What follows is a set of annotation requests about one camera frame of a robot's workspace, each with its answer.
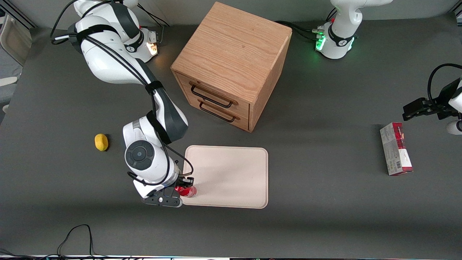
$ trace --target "white tray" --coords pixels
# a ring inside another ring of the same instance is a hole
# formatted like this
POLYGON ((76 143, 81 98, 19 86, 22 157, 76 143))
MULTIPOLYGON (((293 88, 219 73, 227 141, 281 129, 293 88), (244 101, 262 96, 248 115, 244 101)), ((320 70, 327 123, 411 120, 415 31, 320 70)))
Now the white tray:
MULTIPOLYGON (((197 195, 185 205, 262 209, 268 204, 268 152, 263 148, 192 145, 197 195)), ((184 163, 183 173, 191 168, 184 163)))

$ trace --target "wooden drawer cabinet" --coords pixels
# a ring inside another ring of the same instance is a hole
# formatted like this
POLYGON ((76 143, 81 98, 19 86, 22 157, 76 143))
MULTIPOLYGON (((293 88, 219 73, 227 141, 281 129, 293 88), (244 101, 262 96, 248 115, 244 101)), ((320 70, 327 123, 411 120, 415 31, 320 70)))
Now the wooden drawer cabinet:
POLYGON ((190 105, 252 132, 291 35, 289 27, 216 2, 171 70, 190 105))

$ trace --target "drawer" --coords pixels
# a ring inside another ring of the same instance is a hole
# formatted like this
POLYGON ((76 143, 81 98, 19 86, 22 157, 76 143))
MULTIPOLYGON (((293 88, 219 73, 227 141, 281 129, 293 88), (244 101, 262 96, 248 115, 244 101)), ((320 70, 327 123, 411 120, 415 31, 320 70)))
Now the drawer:
POLYGON ((183 74, 176 73, 176 76, 190 103, 193 100, 200 99, 208 101, 209 104, 212 103, 222 108, 224 111, 230 111, 231 113, 245 118, 249 117, 249 104, 247 102, 235 97, 229 97, 226 93, 218 93, 204 86, 204 84, 198 80, 191 79, 183 74))
POLYGON ((216 106, 212 103, 201 99, 192 99, 191 105, 197 109, 200 109, 206 112, 209 115, 212 115, 216 118, 219 118, 227 123, 230 123, 240 129, 249 131, 249 119, 247 117, 242 117, 226 111, 225 109, 216 106))

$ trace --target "lemon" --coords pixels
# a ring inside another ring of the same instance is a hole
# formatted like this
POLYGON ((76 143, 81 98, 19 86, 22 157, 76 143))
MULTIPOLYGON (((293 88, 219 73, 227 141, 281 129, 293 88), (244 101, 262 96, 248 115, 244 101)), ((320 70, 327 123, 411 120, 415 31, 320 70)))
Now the lemon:
POLYGON ((97 134, 95 136, 95 146, 96 146, 96 149, 102 152, 107 150, 109 146, 109 141, 108 141, 107 136, 105 134, 97 134))

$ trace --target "white chair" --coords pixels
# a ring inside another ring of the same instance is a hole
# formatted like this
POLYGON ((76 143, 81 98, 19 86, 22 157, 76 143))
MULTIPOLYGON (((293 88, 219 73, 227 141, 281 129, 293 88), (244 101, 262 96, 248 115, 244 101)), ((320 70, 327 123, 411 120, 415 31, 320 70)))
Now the white chair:
MULTIPOLYGON (((11 100, 11 97, 13 96, 14 92, 14 87, 11 87, 10 89, 8 88, 8 85, 14 84, 18 81, 17 77, 9 77, 9 78, 3 78, 0 79, 0 88, 2 89, 1 93, 2 96, 0 96, 0 104, 1 103, 9 103, 11 100)), ((6 111, 8 110, 9 104, 3 106, 2 110, 6 114, 6 111)))
POLYGON ((2 25, 0 44, 13 59, 21 64, 21 66, 24 66, 30 46, 32 45, 32 38, 29 30, 9 14, 5 16, 5 21, 2 25))
MULTIPOLYGON (((29 30, 13 19, 9 14, 1 18, 0 44, 2 48, 21 66, 24 66, 32 45, 29 30)), ((0 79, 0 104, 8 104, 13 96, 17 77, 0 79)), ((9 105, 3 106, 6 113, 9 105)))

